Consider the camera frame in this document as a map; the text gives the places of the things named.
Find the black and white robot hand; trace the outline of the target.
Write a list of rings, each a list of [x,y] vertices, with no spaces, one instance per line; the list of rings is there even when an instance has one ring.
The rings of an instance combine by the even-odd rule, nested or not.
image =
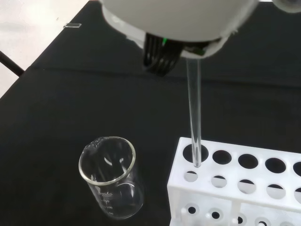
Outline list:
[[[143,49],[143,69],[160,77],[182,57],[207,58],[250,17],[256,0],[102,0],[105,21]]]

